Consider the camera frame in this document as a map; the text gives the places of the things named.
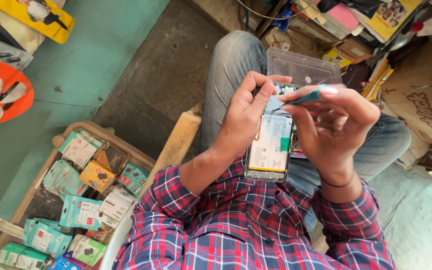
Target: hand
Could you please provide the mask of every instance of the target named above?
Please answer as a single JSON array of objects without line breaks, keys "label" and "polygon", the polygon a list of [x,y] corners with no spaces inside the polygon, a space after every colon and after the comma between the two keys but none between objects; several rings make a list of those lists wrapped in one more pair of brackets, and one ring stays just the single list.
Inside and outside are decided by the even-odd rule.
[{"label": "hand", "polygon": [[[318,85],[305,86],[281,95],[280,100],[292,101],[317,88]],[[355,178],[353,155],[378,121],[380,111],[343,84],[322,87],[321,97],[301,106],[285,105],[283,109],[293,116],[299,145],[322,179],[342,186]],[[317,127],[308,111],[319,113],[321,121]]]},{"label": "hand", "polygon": [[[211,146],[213,150],[231,161],[243,156],[256,138],[261,114],[271,95],[277,95],[273,81],[291,83],[291,80],[291,77],[265,76],[250,71],[231,97],[221,129]],[[251,92],[256,86],[261,89],[253,98]]]}]

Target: shirt cuff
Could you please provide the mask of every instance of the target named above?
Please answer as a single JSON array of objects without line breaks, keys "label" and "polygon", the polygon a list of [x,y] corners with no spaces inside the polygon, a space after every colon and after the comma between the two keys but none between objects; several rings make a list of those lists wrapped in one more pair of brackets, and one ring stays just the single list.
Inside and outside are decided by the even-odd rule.
[{"label": "shirt cuff", "polygon": [[160,169],[154,176],[150,189],[159,205],[158,212],[174,219],[185,220],[194,215],[195,205],[200,197],[191,192],[181,181],[180,166]]},{"label": "shirt cuff", "polygon": [[374,239],[382,236],[378,222],[379,204],[375,192],[364,180],[362,193],[349,203],[333,203],[315,189],[313,209],[324,228],[339,235],[351,238]]}]

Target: knee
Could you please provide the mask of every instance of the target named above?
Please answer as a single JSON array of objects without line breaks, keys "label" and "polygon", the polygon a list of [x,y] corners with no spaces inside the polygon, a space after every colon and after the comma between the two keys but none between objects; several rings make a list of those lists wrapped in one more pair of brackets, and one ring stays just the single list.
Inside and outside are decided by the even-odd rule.
[{"label": "knee", "polygon": [[398,118],[386,114],[381,114],[378,122],[383,132],[390,135],[390,138],[393,140],[391,145],[398,148],[398,152],[402,155],[411,144],[411,133],[409,129]]},{"label": "knee", "polygon": [[257,37],[242,30],[235,30],[218,41],[214,54],[227,58],[238,58],[253,50],[264,52],[264,48]]}]

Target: wire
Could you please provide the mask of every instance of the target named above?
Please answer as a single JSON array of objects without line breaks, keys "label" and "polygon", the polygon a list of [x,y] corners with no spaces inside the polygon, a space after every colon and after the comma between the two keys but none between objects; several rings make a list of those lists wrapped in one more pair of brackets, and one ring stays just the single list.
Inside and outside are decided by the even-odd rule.
[{"label": "wire", "polygon": [[293,14],[293,15],[291,15],[291,16],[289,16],[289,17],[285,17],[285,18],[275,18],[275,17],[268,17],[268,16],[261,15],[261,14],[257,13],[256,11],[250,9],[248,6],[246,6],[245,4],[243,4],[243,2],[241,2],[241,0],[236,0],[236,1],[238,1],[238,2],[243,6],[243,7],[245,7],[246,9],[248,9],[250,12],[252,12],[252,13],[258,15],[258,16],[261,16],[261,17],[263,17],[263,18],[266,18],[266,19],[272,19],[272,20],[286,20],[286,19],[290,19],[290,18],[292,18],[292,17],[296,17],[296,16],[298,16],[299,14],[301,14],[301,12],[303,12],[305,9],[307,9],[307,8],[310,7],[310,5],[308,5],[307,7],[305,7],[304,9],[302,9],[300,12],[298,12],[298,13],[296,13],[296,14]]}]

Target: yellow package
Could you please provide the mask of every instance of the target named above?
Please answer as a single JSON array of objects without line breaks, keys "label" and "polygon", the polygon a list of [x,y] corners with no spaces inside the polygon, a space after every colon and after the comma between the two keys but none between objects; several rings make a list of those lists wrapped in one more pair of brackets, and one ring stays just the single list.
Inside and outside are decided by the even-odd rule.
[{"label": "yellow package", "polygon": [[64,43],[75,20],[51,0],[0,0],[0,9],[57,43]]},{"label": "yellow package", "polygon": [[85,182],[99,192],[105,191],[113,184],[116,174],[103,165],[92,160],[79,175],[79,180]]},{"label": "yellow package", "polygon": [[343,68],[351,63],[353,63],[353,59],[347,58],[346,55],[343,55],[335,46],[321,57],[324,61],[328,61],[334,64],[337,64],[339,68]]}]

